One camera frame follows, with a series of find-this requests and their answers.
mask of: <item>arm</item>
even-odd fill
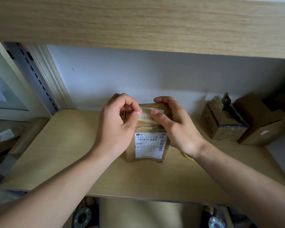
[[[151,112],[171,142],[192,157],[258,227],[285,227],[285,186],[207,142],[174,98],[154,101],[168,103],[172,109],[173,121],[157,110]]]
[[[121,110],[132,111],[125,123]],[[136,100],[115,94],[100,114],[91,150],[15,202],[0,216],[0,227],[62,227],[100,175],[128,147],[140,114]]]

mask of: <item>wooden shelf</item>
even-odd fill
[[[60,110],[23,153],[0,186],[32,190],[82,157],[96,135],[99,112]],[[203,121],[194,119],[198,130],[213,145],[285,185],[285,174],[265,147],[210,140]],[[118,157],[88,192],[102,197],[118,196],[149,200],[230,204],[228,196],[194,161],[170,147],[163,163],[127,163]]]
[[[285,58],[285,2],[0,0],[0,41]]]

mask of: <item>lower wooden shelf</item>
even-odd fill
[[[20,157],[0,187],[32,190],[51,176],[82,157],[93,145],[99,112],[60,110]],[[209,139],[202,119],[194,119],[208,141],[228,155],[285,185],[285,174],[262,146]],[[170,202],[216,203],[231,200],[194,161],[170,147],[163,163],[127,163],[118,157],[88,192],[101,197],[130,197]]]

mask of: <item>opened cardboard box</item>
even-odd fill
[[[159,163],[163,162],[170,146],[170,139],[164,127],[152,119],[151,111],[158,109],[172,119],[171,109],[164,103],[140,104],[139,106],[143,112],[136,124],[130,145],[125,151],[127,161],[152,160]]]
[[[248,129],[247,123],[231,104],[228,93],[215,96],[202,113],[209,137],[214,140],[237,141]]]
[[[234,107],[249,125],[239,144],[268,145],[285,133],[285,95],[267,99],[265,104],[250,94],[237,99]]]

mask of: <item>floor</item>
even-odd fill
[[[192,228],[199,227],[203,206],[100,198],[100,228]],[[70,228],[71,218],[63,228]]]

